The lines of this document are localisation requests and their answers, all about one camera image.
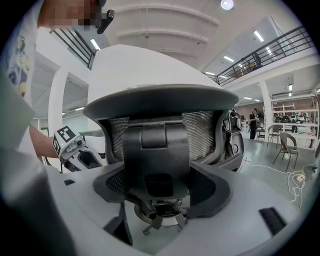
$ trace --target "round ceiling light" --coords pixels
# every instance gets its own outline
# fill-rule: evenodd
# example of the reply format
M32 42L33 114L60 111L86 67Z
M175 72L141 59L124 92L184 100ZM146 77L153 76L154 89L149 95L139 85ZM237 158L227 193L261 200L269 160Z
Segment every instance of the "round ceiling light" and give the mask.
M225 10L230 10L232 9L232 7L234 7L233 0L222 0L220 4L221 4L221 7Z

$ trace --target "forearm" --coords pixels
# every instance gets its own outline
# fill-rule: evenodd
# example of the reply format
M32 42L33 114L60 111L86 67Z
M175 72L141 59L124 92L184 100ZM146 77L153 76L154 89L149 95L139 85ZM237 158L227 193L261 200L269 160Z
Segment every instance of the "forearm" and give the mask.
M51 137L45 136L32 125L29 127L29 133L38 157L58 158Z

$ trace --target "power cord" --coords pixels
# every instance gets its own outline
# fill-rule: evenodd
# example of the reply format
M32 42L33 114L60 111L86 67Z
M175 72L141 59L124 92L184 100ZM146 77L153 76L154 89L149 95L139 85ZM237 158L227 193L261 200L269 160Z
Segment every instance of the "power cord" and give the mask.
M271 168L269 166L264 166L264 165L254 165L254 164L247 164L247 160L242 160L242 166L240 167L239 171L242 169L243 166L254 166L254 167L265 167L265 168L269 168L269 169L272 169L274 171L277 171L279 173L283 173L283 174L288 174L288 189L289 189L289 192L290 194L294 195L294 199L290 201L290 203L294 202L297 200L297 197L300 196L300 205L299 207L297 207L299 210L301 208L301 205L302 205L302 189L304 188L305 184L306 184L306 173L304 171L304 168L307 167L307 166L313 166L315 165L316 163L312 163L312 164L306 164L305 166L302 167L302 170L295 170L293 171L291 166L290 166L290 169L292 172L284 172L284 171L280 171L280 170L277 170L277 169L274 169L274 168ZM295 184L295 187L292 187L292 190L293 190L293 193L291 192L291 188L290 188L290 176L291 176L291 180L292 182ZM302 186L299 187L299 185L295 182L294 178L295 177L300 177L303 181L302 183Z

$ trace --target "metal railing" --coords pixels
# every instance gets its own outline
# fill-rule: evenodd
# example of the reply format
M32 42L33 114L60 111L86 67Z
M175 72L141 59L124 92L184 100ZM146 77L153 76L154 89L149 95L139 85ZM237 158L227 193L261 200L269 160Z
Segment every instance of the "metal railing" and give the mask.
M51 30L50 34L57 36L57 39L67 47L69 52L91 69L96 51L90 48L78 31L59 28Z
M297 27L228 67L218 74L215 80L223 87L252 71L314 46L306 29L303 26Z

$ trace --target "column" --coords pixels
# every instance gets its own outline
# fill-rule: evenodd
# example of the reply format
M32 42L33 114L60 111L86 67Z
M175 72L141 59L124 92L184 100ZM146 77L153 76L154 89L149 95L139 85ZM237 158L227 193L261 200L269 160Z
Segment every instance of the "column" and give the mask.
M264 137L264 141L267 142L268 141L268 129L270 126L272 126L272 115L273 115L273 111L272 111L272 104L271 104L271 100L269 97L269 92L268 92L268 88L267 88L267 84L265 80L261 80L259 82L260 87L261 87L261 92L262 92L262 97L263 97L263 103L264 103L264 114L265 114L265 137Z
M62 107L68 73L66 68L61 67L52 80L48 106L49 136L53 136L54 132L62 127Z

